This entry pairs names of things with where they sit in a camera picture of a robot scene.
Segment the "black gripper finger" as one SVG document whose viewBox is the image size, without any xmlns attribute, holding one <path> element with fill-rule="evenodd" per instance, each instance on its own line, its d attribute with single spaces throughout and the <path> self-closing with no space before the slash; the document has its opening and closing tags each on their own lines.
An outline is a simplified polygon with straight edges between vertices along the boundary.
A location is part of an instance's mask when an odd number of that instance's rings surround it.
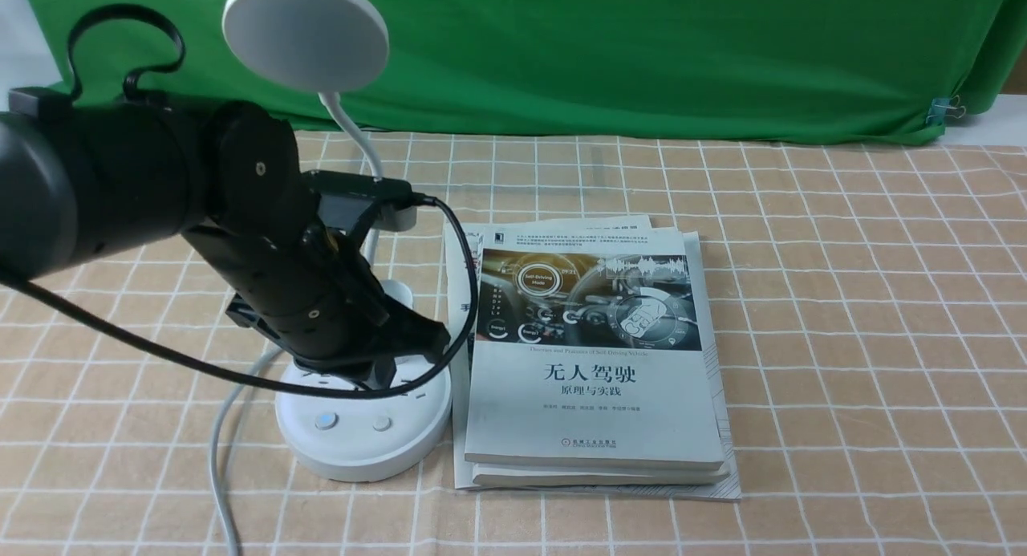
<svg viewBox="0 0 1027 556">
<path fill-rule="evenodd" d="M 448 366 L 450 334 L 443 323 L 419 316 L 389 295 L 381 298 L 383 322 L 375 329 L 373 339 L 373 388 L 418 390 L 429 384 Z M 396 360 L 420 356 L 429 363 L 425 373 L 393 387 L 397 373 Z"/>
</svg>

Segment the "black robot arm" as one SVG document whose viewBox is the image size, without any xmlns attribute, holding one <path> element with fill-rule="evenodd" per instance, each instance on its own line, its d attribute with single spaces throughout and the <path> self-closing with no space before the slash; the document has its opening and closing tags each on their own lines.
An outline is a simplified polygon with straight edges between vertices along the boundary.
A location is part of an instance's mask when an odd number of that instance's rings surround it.
<svg viewBox="0 0 1027 556">
<path fill-rule="evenodd" d="M 2 114 L 2 284 L 107 337 L 236 384 L 369 400 L 421 387 L 466 340 L 385 292 L 362 244 L 443 201 L 402 180 L 302 172 L 296 136 L 254 103 L 121 100 L 15 89 Z M 304 371 L 354 391 L 249 376 L 140 337 L 38 279 L 182 237 L 234 292 L 227 316 Z"/>
</svg>

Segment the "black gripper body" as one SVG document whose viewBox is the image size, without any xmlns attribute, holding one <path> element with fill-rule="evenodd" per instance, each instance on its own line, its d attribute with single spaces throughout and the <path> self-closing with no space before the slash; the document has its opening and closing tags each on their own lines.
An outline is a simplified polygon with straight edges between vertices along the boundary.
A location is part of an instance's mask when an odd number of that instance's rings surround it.
<svg viewBox="0 0 1027 556">
<path fill-rule="evenodd" d="M 392 298 L 373 298 L 393 320 L 376 326 L 324 264 L 304 246 L 275 249 L 263 238 L 242 237 L 212 226 L 184 238 L 230 286 L 226 316 L 293 356 L 294 365 L 357 384 L 392 384 L 396 362 L 418 354 L 408 328 L 415 316 Z"/>
</svg>

